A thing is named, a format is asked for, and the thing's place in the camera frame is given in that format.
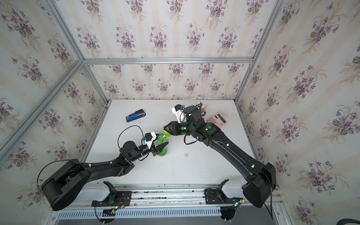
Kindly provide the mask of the green plastic bottle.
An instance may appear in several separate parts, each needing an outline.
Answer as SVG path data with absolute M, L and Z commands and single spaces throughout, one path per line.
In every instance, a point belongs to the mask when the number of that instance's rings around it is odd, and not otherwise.
M 162 145 L 164 143 L 167 143 L 167 145 L 162 149 L 162 151 L 158 154 L 159 157 L 163 157 L 167 154 L 167 150 L 168 150 L 168 144 L 169 141 L 171 139 L 171 135 L 167 132 L 167 131 L 162 131 L 162 133 L 160 133 L 158 135 L 158 144 Z

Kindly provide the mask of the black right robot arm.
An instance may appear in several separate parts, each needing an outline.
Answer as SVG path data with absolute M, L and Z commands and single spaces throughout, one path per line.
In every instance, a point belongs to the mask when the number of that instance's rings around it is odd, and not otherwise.
M 172 108 L 177 120 L 164 126 L 172 136 L 192 136 L 198 142 L 214 149 L 227 159 L 243 176 L 244 197 L 255 207 L 261 208 L 277 186 L 276 169 L 248 155 L 214 123 L 206 122 L 197 106 L 184 107 L 177 104 Z

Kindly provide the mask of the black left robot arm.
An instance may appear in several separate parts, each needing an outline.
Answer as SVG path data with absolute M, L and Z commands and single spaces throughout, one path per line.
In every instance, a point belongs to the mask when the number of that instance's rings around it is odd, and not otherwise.
M 120 148 L 119 156 L 111 161 L 81 163 L 78 159 L 71 159 L 43 182 L 40 190 L 51 208 L 60 211 L 75 201 L 85 184 L 107 177 L 124 176 L 135 167 L 134 161 L 150 153 L 156 156 L 168 144 L 151 144 L 149 147 L 146 144 L 136 146 L 133 141 L 127 141 Z

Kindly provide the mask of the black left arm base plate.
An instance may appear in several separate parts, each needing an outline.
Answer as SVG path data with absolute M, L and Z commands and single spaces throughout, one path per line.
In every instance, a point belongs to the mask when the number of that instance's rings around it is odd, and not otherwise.
M 132 192 L 118 191 L 108 181 L 98 183 L 100 191 L 96 191 L 96 199 L 92 201 L 92 207 L 107 207 L 121 208 L 130 205 Z

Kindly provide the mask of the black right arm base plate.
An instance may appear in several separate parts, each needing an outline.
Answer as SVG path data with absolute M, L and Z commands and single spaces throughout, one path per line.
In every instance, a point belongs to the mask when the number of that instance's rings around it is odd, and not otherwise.
M 238 206 L 243 203 L 243 198 L 228 198 L 222 191 L 222 187 L 228 182 L 223 180 L 216 189 L 207 188 L 204 190 L 206 204 L 232 204 Z

